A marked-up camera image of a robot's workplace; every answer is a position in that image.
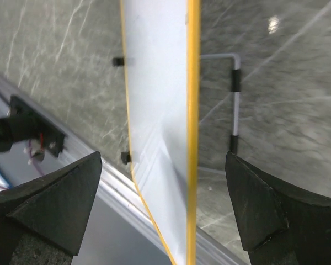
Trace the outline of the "yellow framed whiteboard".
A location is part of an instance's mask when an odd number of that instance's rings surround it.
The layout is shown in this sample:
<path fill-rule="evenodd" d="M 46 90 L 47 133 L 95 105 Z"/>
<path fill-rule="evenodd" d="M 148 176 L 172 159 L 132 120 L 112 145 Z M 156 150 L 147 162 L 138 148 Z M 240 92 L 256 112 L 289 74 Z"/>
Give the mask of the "yellow framed whiteboard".
<path fill-rule="evenodd" d="M 131 174 L 173 264 L 196 263 L 199 1 L 121 1 Z"/>

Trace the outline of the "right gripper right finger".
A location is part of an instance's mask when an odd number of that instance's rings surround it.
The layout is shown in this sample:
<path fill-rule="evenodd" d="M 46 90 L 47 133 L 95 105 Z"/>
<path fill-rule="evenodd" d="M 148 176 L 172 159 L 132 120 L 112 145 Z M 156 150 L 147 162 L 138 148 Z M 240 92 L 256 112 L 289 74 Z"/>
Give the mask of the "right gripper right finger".
<path fill-rule="evenodd" d="M 251 264 L 331 264 L 331 198 L 276 178 L 231 152 L 225 171 Z"/>

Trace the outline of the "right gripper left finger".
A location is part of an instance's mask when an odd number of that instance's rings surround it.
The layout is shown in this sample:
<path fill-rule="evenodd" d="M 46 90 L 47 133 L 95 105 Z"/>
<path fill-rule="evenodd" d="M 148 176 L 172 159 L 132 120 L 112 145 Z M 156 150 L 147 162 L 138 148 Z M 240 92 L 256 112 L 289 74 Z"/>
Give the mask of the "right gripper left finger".
<path fill-rule="evenodd" d="M 71 264 L 79 254 L 102 172 L 91 153 L 0 192 L 0 264 Z"/>

